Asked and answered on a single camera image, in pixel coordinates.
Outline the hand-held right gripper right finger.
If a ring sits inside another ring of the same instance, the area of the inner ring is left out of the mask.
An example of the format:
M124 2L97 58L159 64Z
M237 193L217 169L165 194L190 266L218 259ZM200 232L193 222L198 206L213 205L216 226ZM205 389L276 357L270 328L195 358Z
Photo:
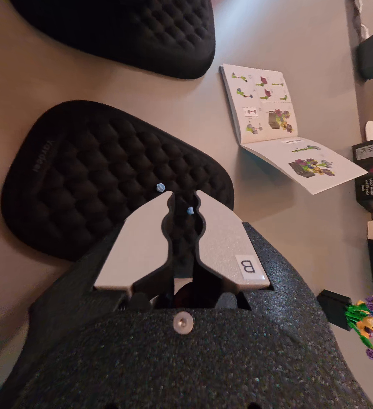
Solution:
M202 231L195 246L194 300L242 301L245 292L268 289L270 280L242 220L196 191Z

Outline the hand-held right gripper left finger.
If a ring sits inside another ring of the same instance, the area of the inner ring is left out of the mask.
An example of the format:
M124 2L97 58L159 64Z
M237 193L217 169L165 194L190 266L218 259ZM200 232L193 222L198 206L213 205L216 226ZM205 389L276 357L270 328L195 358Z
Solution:
M168 264L170 243L163 222L173 198L173 192L164 192L126 218L94 283L96 289L140 292L142 280Z

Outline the lego instruction booklet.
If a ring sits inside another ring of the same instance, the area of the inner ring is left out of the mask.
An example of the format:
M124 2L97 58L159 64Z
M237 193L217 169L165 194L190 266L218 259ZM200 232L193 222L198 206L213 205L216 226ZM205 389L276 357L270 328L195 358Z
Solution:
M300 137L282 72L222 64L238 144L315 195L368 172L331 149Z

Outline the lego flower bouquet model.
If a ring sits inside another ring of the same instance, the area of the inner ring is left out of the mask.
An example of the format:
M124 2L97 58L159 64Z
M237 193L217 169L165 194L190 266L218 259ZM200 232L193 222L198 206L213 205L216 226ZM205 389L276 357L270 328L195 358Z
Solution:
M346 296L323 290L317 301L330 324L355 331L373 361L373 295L353 304Z

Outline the black padded wrist rest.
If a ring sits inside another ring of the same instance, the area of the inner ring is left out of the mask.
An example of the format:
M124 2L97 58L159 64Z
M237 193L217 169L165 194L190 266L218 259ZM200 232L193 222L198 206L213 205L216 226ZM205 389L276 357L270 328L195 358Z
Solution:
M87 54L177 79L198 79L215 55L208 0L11 0L50 38Z
M135 210L175 194L171 238L185 265L201 226L187 214L201 190L230 210L227 171L194 146L112 106L75 100L55 105L33 124L5 178L1 212L31 248L77 261L120 228Z

